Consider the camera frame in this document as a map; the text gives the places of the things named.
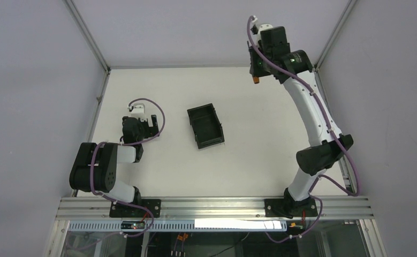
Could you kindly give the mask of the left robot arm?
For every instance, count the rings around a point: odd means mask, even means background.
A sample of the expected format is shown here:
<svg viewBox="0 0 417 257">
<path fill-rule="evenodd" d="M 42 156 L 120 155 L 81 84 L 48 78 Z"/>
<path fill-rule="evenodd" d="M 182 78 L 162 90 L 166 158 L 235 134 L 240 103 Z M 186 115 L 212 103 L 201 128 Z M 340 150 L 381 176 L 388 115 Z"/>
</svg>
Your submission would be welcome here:
<svg viewBox="0 0 417 257">
<path fill-rule="evenodd" d="M 117 179 L 117 166 L 138 163 L 143 156 L 142 141 L 158 135 L 156 115 L 148 119 L 124 116 L 122 140 L 126 145 L 105 143 L 98 147 L 94 142 L 83 142 L 76 155 L 69 176 L 71 189 L 106 195 L 113 200 L 141 206 L 142 198 L 137 187 Z"/>
</svg>

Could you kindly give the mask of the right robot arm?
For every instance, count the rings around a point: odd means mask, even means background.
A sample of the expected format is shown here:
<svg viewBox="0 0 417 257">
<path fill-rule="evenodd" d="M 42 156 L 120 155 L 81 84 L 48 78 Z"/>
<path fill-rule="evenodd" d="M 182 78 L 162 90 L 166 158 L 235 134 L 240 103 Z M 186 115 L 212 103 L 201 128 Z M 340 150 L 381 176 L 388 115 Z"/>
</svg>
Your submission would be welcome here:
<svg viewBox="0 0 417 257">
<path fill-rule="evenodd" d="M 298 78 L 313 66 L 303 50 L 291 51 L 285 28 L 253 25 L 248 31 L 250 74 L 255 84 L 273 76 L 287 90 L 304 123 L 309 147 L 296 153 L 299 169 L 283 198 L 270 205 L 274 216 L 292 218 L 310 208 L 310 192 L 319 176 L 339 161 L 352 147 L 351 135 L 344 135 L 326 110 L 316 85 Z"/>
</svg>

